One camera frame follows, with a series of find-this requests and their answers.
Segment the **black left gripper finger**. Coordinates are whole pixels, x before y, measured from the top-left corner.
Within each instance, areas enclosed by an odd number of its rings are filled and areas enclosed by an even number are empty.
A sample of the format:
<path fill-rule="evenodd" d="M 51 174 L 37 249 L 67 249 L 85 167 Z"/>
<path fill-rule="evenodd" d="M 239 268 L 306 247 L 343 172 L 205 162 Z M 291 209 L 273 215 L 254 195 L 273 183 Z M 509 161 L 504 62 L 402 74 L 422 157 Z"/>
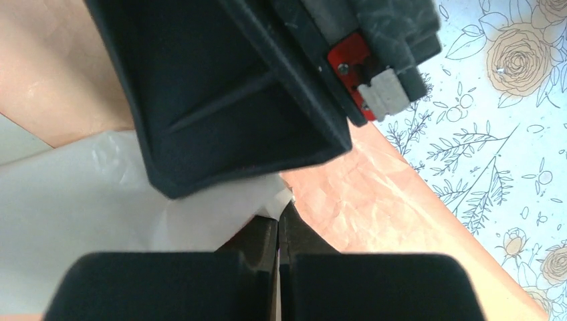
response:
<path fill-rule="evenodd" d="M 277 221 L 215 251 L 96 252 L 72 264 L 45 320 L 273 320 Z"/>
<path fill-rule="evenodd" d="M 340 253 L 294 204 L 278 224 L 283 320 L 483 320 L 469 277 L 439 253 Z"/>
<path fill-rule="evenodd" d="M 325 163 L 352 148 L 345 104 L 308 57 L 299 1 L 87 1 L 150 183 L 171 199 Z M 312 42 L 303 48 L 298 31 Z"/>

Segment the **brown kraft wrapping paper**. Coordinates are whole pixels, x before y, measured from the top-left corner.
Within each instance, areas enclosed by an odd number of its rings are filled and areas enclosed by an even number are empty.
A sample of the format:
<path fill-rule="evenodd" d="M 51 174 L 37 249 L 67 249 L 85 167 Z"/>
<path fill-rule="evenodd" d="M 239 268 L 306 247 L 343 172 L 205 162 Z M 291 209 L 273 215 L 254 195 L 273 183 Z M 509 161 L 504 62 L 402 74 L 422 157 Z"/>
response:
<path fill-rule="evenodd" d="M 50 145 L 1 167 L 1 319 L 40 320 L 68 266 L 123 249 L 156 220 L 177 218 L 142 172 L 132 119 L 102 40 L 81 1 L 1 2 L 1 156 Z M 341 250 L 442 251 L 470 273 L 489 320 L 547 314 L 434 200 L 375 127 L 331 163 L 286 172 L 301 216 Z"/>

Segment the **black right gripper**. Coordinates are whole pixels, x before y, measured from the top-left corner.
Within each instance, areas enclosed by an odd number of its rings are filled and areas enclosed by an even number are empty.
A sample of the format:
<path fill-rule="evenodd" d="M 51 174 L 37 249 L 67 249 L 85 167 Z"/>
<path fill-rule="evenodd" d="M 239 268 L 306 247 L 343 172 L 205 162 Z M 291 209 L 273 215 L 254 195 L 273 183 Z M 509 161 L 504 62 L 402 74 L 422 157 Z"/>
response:
<path fill-rule="evenodd" d="M 432 1 L 272 1 L 277 16 L 356 126 L 424 98 L 419 66 L 441 51 Z"/>

